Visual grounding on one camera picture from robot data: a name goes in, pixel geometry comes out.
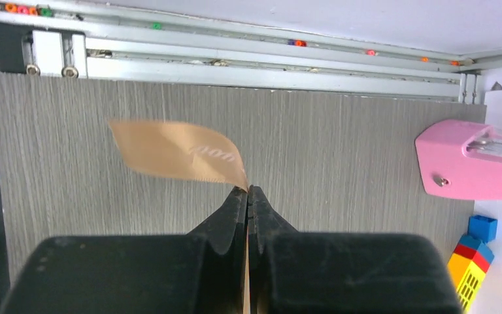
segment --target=metal frame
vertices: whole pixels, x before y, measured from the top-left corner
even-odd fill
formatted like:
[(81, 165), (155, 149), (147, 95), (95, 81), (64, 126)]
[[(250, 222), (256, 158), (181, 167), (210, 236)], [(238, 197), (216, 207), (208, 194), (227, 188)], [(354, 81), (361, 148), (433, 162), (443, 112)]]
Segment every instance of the metal frame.
[[(458, 73), (466, 72), (469, 74), (478, 74), (478, 71), (484, 69), (493, 69), (502, 67), (502, 50), (495, 52), (483, 52), (470, 55), (454, 55), (439, 52), (430, 52), (413, 48), (390, 46), (385, 44), (366, 43), (353, 41), (349, 39), (340, 39), (317, 35), (312, 33), (303, 33), (287, 29), (278, 29), (272, 27), (260, 27), (233, 22), (224, 22), (218, 20), (208, 20), (204, 18), (193, 18), (179, 14), (166, 12), (156, 12), (151, 10), (137, 10), (110, 5), (96, 5), (84, 3), (72, 3), (66, 1), (45, 1), (41, 3), (38, 0), (19, 0), (16, 1), (22, 5), (31, 5), (45, 7), (54, 11), (54, 17), (28, 16), (22, 14), (11, 14), (0, 12), (0, 22), (16, 25), (26, 25), (34, 27), (45, 27), (45, 29), (56, 29), (61, 31), (78, 31), (87, 36), (85, 43), (81, 35), (74, 35), (70, 38), (72, 47), (76, 46), (78, 54), (69, 59), (68, 53), (63, 51), (62, 60), (71, 64), (76, 69), (77, 75), (82, 78), (99, 77), (103, 78), (106, 69), (98, 70), (92, 66), (95, 75), (85, 72), (86, 63), (93, 65), (99, 63), (95, 60), (85, 60), (83, 57), (85, 45), (88, 50), (105, 50), (115, 52), (116, 56), (124, 56), (123, 62), (116, 62), (117, 66), (122, 64), (126, 76), (115, 75), (110, 79), (133, 79), (133, 80), (153, 80), (153, 81), (172, 81), (174, 78), (165, 80), (165, 74), (169, 71), (169, 66), (162, 69), (161, 63), (177, 61), (192, 65), (210, 65), (208, 61), (221, 60), (228, 67), (242, 67), (248, 69), (251, 63), (256, 63), (255, 69), (262, 68), (266, 72), (258, 77), (272, 75), (273, 69), (291, 70), (293, 77), (290, 80), (301, 80), (313, 78), (309, 75), (303, 75), (303, 71), (319, 73), (323, 75), (320, 80), (328, 80), (328, 86), (335, 86), (323, 90), (333, 90), (338, 92), (358, 92), (368, 94), (385, 94), (388, 86), (398, 85), (405, 87), (409, 82), (424, 81), (427, 84), (411, 84), (410, 88), (421, 87), (421, 90), (415, 93), (396, 92), (397, 96), (415, 96), (418, 94), (426, 97), (449, 97), (450, 88), (443, 88), (442, 84), (455, 86), (457, 94), (455, 99), (465, 100), (463, 96), (466, 82), (461, 83), (461, 77)], [(161, 31), (152, 29), (151, 23), (159, 21), (162, 24)], [(56, 35), (50, 43), (55, 48), (39, 47), (41, 41), (34, 41), (34, 46), (38, 52), (42, 49), (52, 51), (57, 50)], [(288, 39), (301, 39), (309, 43), (306, 49), (302, 47), (287, 45)], [(376, 50), (376, 56), (365, 54), (366, 50)], [(136, 54), (145, 54), (144, 58), (155, 60), (153, 70), (149, 72), (138, 69), (136, 71), (126, 71), (126, 69), (136, 69), (141, 64), (140, 58)], [(45, 54), (42, 63), (38, 66), (42, 69), (42, 75), (59, 75), (58, 56)], [(421, 61), (420, 57), (429, 58), (428, 62)], [(132, 65), (128, 64), (130, 60), (135, 61)], [(460, 66), (451, 65), (450, 62), (458, 62)], [(189, 73), (183, 75), (187, 77), (184, 80), (177, 80), (181, 83), (206, 84), (199, 77), (191, 78), (191, 72), (197, 67), (180, 66)], [(242, 86), (237, 83), (230, 83), (233, 77), (226, 74), (230, 71), (225, 70), (201, 70), (200, 73), (209, 73), (217, 75), (216, 83), (219, 85)], [(353, 88), (347, 88), (345, 85), (337, 84), (338, 75), (345, 76), (343, 81)], [(374, 78), (375, 80), (364, 80), (364, 78)], [(399, 84), (393, 80), (403, 81)], [(315, 89), (315, 85), (310, 86), (307, 82), (300, 81), (301, 84), (280, 84), (271, 85), (270, 88), (297, 88), (297, 89)], [(249, 86), (265, 87), (265, 83), (255, 82)]]
[[(45, 5), (55, 11), (53, 18), (0, 12), (0, 22), (52, 29), (49, 41), (38, 40), (43, 31), (34, 32), (35, 57), (26, 58), (42, 75), (64, 76), (58, 69), (72, 66), (82, 78), (443, 100), (461, 94), (461, 75), (454, 73), (459, 67), (450, 64), (455, 55), (145, 10), (61, 1)], [(151, 21), (160, 21), (162, 30), (152, 29)], [(72, 31), (85, 37), (70, 38)], [(308, 47), (290, 46), (289, 39), (305, 40)], [(366, 54), (369, 49), (377, 55)], [(47, 52), (41, 65), (40, 51)]]
[(461, 74), (459, 102), (468, 105), (483, 105), (483, 81), (479, 75)]

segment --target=curled paper strip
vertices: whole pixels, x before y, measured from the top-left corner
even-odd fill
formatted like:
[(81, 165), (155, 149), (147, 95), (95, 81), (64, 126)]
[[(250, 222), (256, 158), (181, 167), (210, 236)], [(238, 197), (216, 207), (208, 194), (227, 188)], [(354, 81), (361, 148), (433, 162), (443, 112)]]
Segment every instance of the curled paper strip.
[(135, 171), (248, 191), (237, 147), (216, 131), (171, 121), (109, 121), (109, 126), (124, 162)]

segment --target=gray wood grain panel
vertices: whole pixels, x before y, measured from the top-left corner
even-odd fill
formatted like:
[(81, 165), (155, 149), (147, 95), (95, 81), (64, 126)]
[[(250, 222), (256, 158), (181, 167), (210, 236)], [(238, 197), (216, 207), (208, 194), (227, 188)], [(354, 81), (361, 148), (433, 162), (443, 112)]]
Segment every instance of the gray wood grain panel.
[(110, 118), (181, 120), (226, 134), (252, 184), (300, 230), (412, 232), (448, 258), (473, 202), (424, 193), (414, 138), (485, 107), (324, 92), (0, 74), (0, 178), (10, 274), (54, 235), (187, 232), (230, 186), (127, 169)]

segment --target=pink object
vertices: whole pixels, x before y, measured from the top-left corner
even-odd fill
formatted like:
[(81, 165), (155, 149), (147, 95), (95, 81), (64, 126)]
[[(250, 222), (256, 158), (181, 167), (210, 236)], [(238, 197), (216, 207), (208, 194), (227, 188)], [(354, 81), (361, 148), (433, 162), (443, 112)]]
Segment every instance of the pink object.
[(23, 5), (18, 6), (18, 13), (20, 14), (29, 14), (29, 9)]
[(502, 200), (502, 154), (472, 149), (482, 137), (502, 141), (492, 126), (459, 120), (424, 131), (415, 140), (424, 190), (459, 200)]

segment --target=blue lego brick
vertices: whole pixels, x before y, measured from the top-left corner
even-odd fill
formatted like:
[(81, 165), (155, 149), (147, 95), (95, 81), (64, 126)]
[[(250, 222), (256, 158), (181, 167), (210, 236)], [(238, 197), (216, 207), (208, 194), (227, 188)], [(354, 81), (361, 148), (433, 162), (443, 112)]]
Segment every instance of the blue lego brick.
[(480, 255), (482, 255), (482, 257), (488, 262), (488, 264), (491, 264), (494, 261), (494, 253), (480, 239), (475, 239), (471, 235), (465, 234), (459, 240), (459, 244), (470, 247), (471, 249), (480, 252)]
[(497, 219), (476, 215), (469, 219), (469, 235), (488, 243), (495, 239)]

